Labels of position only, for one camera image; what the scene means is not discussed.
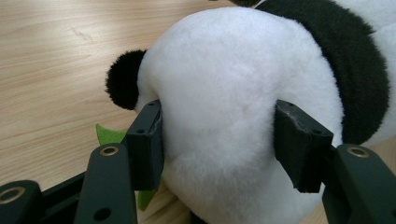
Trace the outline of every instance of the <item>screw hole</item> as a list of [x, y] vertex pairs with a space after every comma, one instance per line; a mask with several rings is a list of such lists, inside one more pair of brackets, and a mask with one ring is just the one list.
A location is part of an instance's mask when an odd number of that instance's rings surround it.
[[25, 192], [25, 188], [23, 187], [15, 187], [11, 189], [6, 189], [3, 192], [0, 192], [0, 204], [11, 203], [22, 196]]
[[95, 219], [95, 221], [104, 221], [108, 219], [110, 216], [111, 216], [111, 210], [108, 208], [102, 208], [95, 213], [93, 219]]
[[348, 151], [350, 154], [352, 154], [352, 155], [354, 155], [354, 156], [356, 156], [356, 157], [360, 157], [360, 158], [369, 158], [369, 157], [370, 157], [370, 154], [369, 154], [366, 150], [364, 150], [364, 149], [362, 149], [362, 148], [358, 148], [358, 147], [349, 147], [349, 148], [347, 149], [347, 151]]
[[313, 129], [312, 132], [315, 133], [315, 134], [323, 134], [323, 132], [321, 130], [318, 130], [318, 129]]
[[100, 154], [102, 156], [112, 156], [117, 154], [117, 152], [119, 152], [119, 149], [117, 147], [105, 147], [100, 150]]

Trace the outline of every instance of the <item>wooden table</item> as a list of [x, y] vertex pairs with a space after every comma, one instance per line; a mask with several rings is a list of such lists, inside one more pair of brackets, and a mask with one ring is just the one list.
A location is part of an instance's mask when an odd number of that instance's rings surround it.
[[[0, 185], [48, 189], [84, 171], [98, 146], [95, 124], [125, 130], [135, 112], [113, 105], [106, 71], [127, 49], [148, 48], [167, 28], [228, 1], [0, 1]], [[396, 140], [375, 149], [396, 170]], [[165, 186], [140, 223], [188, 223]], [[326, 223], [319, 207], [303, 223]]]

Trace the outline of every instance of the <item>plush panda head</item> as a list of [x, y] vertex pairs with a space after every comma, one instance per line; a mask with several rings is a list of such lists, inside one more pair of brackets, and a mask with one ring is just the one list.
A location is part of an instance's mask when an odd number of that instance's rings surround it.
[[[381, 51], [396, 55], [394, 47], [386, 48], [392, 34], [380, 35], [375, 43]], [[212, 9], [179, 21], [147, 51], [121, 55], [108, 71], [107, 92], [116, 105], [137, 111], [160, 99], [163, 180], [199, 217], [208, 223], [296, 223], [320, 195], [294, 189], [275, 158], [275, 104], [298, 105], [334, 133], [335, 146], [342, 143], [346, 104], [323, 52], [296, 20], [252, 8]], [[394, 76], [392, 66], [387, 71]], [[394, 77], [389, 79], [392, 88]], [[376, 83], [361, 79], [370, 87]], [[364, 83], [358, 84], [369, 90]], [[354, 90], [353, 85], [346, 88]], [[390, 99], [396, 97], [394, 89], [384, 88], [393, 94]], [[358, 107], [365, 105], [359, 95], [351, 99]], [[378, 114], [373, 112], [366, 117]], [[395, 116], [391, 105], [375, 137], [396, 132]], [[376, 131], [380, 124], [369, 128]]]

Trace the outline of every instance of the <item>green leaf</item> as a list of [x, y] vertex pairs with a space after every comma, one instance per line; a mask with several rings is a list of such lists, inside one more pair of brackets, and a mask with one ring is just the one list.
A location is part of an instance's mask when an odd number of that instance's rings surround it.
[[99, 144], [102, 146], [109, 143], [120, 143], [126, 133], [109, 130], [102, 127], [100, 124], [96, 124], [96, 134]]

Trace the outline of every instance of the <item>white fur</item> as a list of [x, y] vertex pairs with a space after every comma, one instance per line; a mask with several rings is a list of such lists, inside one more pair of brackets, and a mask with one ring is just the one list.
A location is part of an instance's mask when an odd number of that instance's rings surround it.
[[341, 143], [332, 71], [297, 22], [241, 7], [193, 14], [148, 50], [138, 86], [137, 110], [163, 104], [164, 181], [207, 222], [296, 223], [320, 200], [292, 187], [272, 146], [276, 99]]

